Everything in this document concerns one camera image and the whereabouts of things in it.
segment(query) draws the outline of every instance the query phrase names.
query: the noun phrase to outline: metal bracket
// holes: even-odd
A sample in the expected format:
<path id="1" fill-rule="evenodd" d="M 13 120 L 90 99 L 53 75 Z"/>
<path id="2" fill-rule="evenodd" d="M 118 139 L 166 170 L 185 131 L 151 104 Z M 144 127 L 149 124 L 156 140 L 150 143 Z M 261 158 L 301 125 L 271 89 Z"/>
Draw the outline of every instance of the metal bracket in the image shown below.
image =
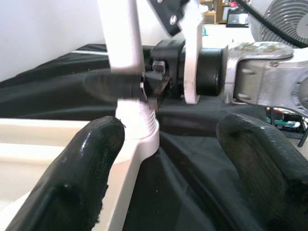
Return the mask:
<path id="1" fill-rule="evenodd" d="M 183 7 L 189 0 L 149 0 L 166 31 L 174 36 L 180 32 L 178 21 L 183 18 Z"/>
<path id="2" fill-rule="evenodd" d="M 234 43 L 226 49 L 224 102 L 237 103 L 234 100 L 234 87 L 238 63 L 242 60 L 281 60 L 291 58 L 293 49 L 279 42 Z"/>
<path id="3" fill-rule="evenodd" d="M 245 103 L 285 108 L 308 117 L 307 52 L 308 48 L 295 49 L 291 59 L 277 61 L 242 61 L 235 97 Z"/>

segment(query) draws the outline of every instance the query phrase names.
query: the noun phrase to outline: black clamp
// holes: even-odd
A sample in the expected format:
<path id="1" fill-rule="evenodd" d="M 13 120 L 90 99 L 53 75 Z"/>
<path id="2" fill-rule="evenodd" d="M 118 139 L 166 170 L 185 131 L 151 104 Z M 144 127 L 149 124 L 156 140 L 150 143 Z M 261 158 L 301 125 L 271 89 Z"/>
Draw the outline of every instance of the black clamp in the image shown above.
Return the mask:
<path id="1" fill-rule="evenodd" d="M 172 95 L 178 96 L 178 75 L 180 54 L 185 45 L 185 40 L 162 40 L 151 50 L 151 58 L 153 60 L 153 69 L 159 68 L 159 62 L 165 63 L 164 76 L 170 78 L 170 89 Z"/>

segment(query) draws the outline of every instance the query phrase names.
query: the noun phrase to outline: screw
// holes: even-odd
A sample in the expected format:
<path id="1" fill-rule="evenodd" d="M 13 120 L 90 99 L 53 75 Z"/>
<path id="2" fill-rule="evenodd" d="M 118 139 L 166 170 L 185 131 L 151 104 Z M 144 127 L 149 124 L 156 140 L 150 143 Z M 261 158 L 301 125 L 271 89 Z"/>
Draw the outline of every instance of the screw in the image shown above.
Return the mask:
<path id="1" fill-rule="evenodd" d="M 173 15 L 170 17 L 169 23 L 170 25 L 174 26 L 177 23 L 178 17 L 176 15 Z"/>
<path id="2" fill-rule="evenodd" d="M 277 62 L 271 62 L 270 65 L 271 65 L 272 67 L 278 67 L 278 63 L 277 63 Z"/>
<path id="3" fill-rule="evenodd" d="M 255 75 L 256 74 L 256 72 L 254 70 L 251 70 L 251 69 L 248 69 L 248 68 L 243 68 L 242 72 L 244 74 L 248 74 L 248 75 Z"/>
<path id="4" fill-rule="evenodd" d="M 246 94 L 238 93 L 237 96 L 243 100 L 251 100 L 251 97 Z"/>

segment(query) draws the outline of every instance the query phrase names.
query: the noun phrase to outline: fan grille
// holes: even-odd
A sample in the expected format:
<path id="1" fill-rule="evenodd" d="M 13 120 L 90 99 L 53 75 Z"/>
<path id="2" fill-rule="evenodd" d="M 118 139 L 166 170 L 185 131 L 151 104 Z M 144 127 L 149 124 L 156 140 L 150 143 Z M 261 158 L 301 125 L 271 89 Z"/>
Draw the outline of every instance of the fan grille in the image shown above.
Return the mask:
<path id="1" fill-rule="evenodd" d="M 296 31 L 299 21 L 307 14 L 308 0 L 275 0 L 265 13 L 265 18 L 292 38 L 308 43 L 308 38 L 300 37 Z M 261 36 L 263 41 L 278 41 L 289 44 L 265 26 L 261 28 Z"/>

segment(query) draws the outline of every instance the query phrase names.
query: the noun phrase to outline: black fabric surface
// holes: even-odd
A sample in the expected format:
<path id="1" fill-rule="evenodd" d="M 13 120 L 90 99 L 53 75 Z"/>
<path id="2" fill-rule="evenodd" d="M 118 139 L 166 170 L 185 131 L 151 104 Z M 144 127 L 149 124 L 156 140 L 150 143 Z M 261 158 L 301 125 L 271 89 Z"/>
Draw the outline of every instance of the black fabric surface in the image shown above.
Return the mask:
<path id="1" fill-rule="evenodd" d="M 273 125 L 227 114 L 217 138 L 271 231 L 308 230 L 308 161 Z"/>
<path id="2" fill-rule="evenodd" d="M 106 51 L 98 44 L 80 49 Z M 146 63 L 150 49 L 144 47 Z M 70 53 L 6 80 L 0 83 L 0 117 L 112 116 L 116 104 L 89 94 L 85 86 L 108 65 L 105 55 Z M 264 108 L 223 104 L 219 97 L 203 96 L 197 105 L 163 101 L 156 114 L 160 148 L 141 165 L 123 230 L 265 230 L 216 138 L 216 125 L 228 112 L 266 120 Z"/>

